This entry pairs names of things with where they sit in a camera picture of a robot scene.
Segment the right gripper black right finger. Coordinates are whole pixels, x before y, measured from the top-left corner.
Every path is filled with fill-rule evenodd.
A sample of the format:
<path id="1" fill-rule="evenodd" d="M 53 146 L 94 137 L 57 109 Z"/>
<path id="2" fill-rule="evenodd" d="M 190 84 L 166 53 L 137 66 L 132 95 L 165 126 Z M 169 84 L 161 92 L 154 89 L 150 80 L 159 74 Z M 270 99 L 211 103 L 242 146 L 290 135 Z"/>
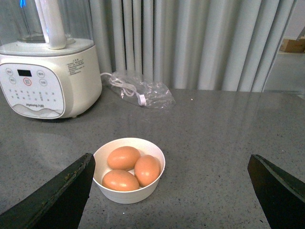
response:
<path id="1" fill-rule="evenodd" d="M 303 229 L 304 182 L 260 155 L 251 155 L 247 170 L 270 228 Z"/>

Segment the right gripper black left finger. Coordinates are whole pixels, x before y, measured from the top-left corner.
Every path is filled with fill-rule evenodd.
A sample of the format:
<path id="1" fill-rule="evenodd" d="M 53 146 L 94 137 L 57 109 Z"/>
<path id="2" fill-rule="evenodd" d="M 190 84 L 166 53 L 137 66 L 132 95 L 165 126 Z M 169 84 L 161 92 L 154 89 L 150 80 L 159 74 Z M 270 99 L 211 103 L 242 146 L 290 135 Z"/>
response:
<path id="1" fill-rule="evenodd" d="M 0 216 L 2 229 L 76 229 L 90 196 L 95 159 L 86 153 Z"/>

